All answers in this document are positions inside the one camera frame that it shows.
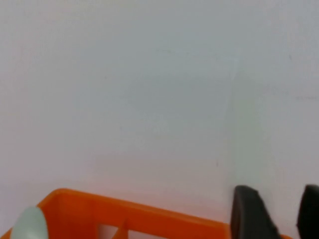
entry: white surface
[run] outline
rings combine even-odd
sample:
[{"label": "white surface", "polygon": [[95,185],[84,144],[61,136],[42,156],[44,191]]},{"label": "white surface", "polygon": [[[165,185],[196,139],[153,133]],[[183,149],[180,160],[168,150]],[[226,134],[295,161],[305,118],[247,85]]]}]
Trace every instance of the white surface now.
[{"label": "white surface", "polygon": [[236,167],[216,85],[238,59],[264,145],[247,173],[296,236],[319,183],[318,4],[2,0],[0,233],[58,187],[227,221]]}]

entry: light green object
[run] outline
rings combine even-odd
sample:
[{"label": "light green object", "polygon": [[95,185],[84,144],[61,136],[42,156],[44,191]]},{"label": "light green object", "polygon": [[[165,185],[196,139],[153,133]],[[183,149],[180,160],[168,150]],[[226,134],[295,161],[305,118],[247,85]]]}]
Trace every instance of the light green object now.
[{"label": "light green object", "polygon": [[248,185],[260,190],[268,188],[268,162],[254,83],[240,71],[232,88],[229,119],[233,186]]},{"label": "light green object", "polygon": [[10,239],[48,239],[42,210],[38,207],[27,208],[14,224]]}]

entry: black plastic piece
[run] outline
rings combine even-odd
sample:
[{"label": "black plastic piece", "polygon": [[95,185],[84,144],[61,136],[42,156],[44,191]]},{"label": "black plastic piece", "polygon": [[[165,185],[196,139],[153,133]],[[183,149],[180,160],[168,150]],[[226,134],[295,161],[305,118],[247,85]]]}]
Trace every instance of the black plastic piece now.
[{"label": "black plastic piece", "polygon": [[319,186],[305,187],[297,227],[301,239],[319,238]]},{"label": "black plastic piece", "polygon": [[237,186],[231,215],[232,239],[281,239],[258,191]]}]

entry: orange basket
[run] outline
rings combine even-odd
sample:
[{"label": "orange basket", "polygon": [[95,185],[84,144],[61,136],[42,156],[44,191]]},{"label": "orange basket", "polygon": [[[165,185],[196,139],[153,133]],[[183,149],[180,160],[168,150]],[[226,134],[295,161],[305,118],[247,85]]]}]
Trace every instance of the orange basket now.
[{"label": "orange basket", "polygon": [[[38,207],[50,239],[98,239],[99,225],[118,227],[113,239],[128,239],[129,230],[168,239],[230,238],[225,223],[69,189],[53,191]],[[1,239],[9,239],[10,232]]]}]

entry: white wall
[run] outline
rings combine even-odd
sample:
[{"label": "white wall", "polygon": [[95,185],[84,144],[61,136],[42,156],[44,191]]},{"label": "white wall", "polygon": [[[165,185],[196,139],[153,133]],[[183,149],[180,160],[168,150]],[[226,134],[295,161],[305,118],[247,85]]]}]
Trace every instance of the white wall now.
[{"label": "white wall", "polygon": [[[318,11],[316,0],[0,1],[0,234],[58,187],[228,221],[233,175],[249,175],[297,237],[303,187],[319,184]],[[254,95],[263,146],[243,162],[225,143],[231,80]]]}]

